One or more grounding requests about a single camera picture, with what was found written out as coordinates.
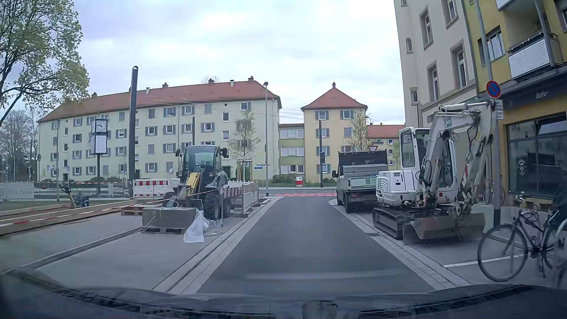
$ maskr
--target sky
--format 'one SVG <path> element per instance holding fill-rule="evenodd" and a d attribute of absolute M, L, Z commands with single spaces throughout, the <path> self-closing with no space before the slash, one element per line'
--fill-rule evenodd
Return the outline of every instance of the sky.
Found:
<path fill-rule="evenodd" d="M 404 123 L 391 0 L 76 0 L 88 92 L 221 82 L 251 75 L 281 97 L 280 123 L 336 82 L 371 121 Z"/>

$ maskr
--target blue sign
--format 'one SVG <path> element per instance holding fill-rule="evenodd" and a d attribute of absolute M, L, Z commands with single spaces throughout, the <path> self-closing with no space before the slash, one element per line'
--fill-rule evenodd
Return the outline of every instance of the blue sign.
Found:
<path fill-rule="evenodd" d="M 486 91 L 491 98 L 497 99 L 500 97 L 500 93 L 502 90 L 500 89 L 500 85 L 496 83 L 496 81 L 488 81 L 486 84 Z"/>

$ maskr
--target road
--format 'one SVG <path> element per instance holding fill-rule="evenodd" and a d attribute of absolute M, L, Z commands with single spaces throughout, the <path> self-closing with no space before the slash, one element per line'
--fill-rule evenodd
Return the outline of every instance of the road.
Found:
<path fill-rule="evenodd" d="M 198 292 L 297 297 L 432 290 L 329 199 L 275 202 Z"/>

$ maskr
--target grass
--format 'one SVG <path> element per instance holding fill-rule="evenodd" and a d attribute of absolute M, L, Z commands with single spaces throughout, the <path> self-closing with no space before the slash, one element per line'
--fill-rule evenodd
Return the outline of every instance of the grass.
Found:
<path fill-rule="evenodd" d="M 97 201 L 92 201 L 91 205 L 108 204 L 108 203 L 114 203 L 114 202 L 118 202 L 118 200 L 97 200 Z M 55 205 L 55 204 L 69 204 L 69 200 L 68 199 L 61 199 L 60 201 L 41 200 L 41 201 L 36 201 L 36 202 L 6 202 L 6 201 L 3 201 L 3 202 L 0 203 L 0 211 L 10 211 L 12 209 L 47 206 L 47 205 Z"/>

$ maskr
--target red tile roof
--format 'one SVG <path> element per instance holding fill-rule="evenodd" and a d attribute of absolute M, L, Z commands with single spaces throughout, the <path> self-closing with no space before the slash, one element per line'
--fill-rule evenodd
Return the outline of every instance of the red tile roof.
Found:
<path fill-rule="evenodd" d="M 335 108 L 368 109 L 368 106 L 358 103 L 350 96 L 344 94 L 341 90 L 335 87 L 335 83 L 333 82 L 333 87 L 330 90 L 318 97 L 315 101 L 302 107 L 301 110 L 329 110 Z"/>
<path fill-rule="evenodd" d="M 405 128 L 405 125 L 368 125 L 368 138 L 397 138 L 399 137 L 400 130 Z"/>
<path fill-rule="evenodd" d="M 207 102 L 228 102 L 265 99 L 264 87 L 254 80 L 253 77 L 248 81 L 207 83 L 197 85 L 184 85 L 139 90 L 136 101 L 136 108 L 159 107 L 166 105 L 177 105 L 179 103 L 207 103 Z M 268 99 L 277 99 L 278 107 L 281 108 L 281 100 L 278 95 L 268 90 Z M 105 113 L 119 110 L 127 110 L 130 105 L 130 92 L 115 93 L 96 96 L 87 99 L 68 100 L 63 102 L 55 110 L 51 111 L 39 122 L 64 119 L 67 117 L 84 116 L 89 114 Z"/>

